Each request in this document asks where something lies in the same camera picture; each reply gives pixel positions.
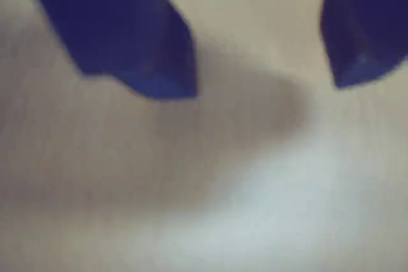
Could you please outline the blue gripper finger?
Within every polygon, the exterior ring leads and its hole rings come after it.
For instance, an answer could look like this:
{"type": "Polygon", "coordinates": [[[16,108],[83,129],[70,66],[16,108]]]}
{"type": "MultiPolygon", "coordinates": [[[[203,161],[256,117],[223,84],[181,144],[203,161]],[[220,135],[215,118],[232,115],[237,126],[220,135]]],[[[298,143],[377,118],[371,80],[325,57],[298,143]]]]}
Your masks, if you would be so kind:
{"type": "Polygon", "coordinates": [[[151,99],[197,95],[194,42],[170,0],[39,0],[85,75],[109,75],[151,99]]]}
{"type": "Polygon", "coordinates": [[[323,0],[321,35],[336,87],[376,81],[407,58],[407,0],[323,0]]]}

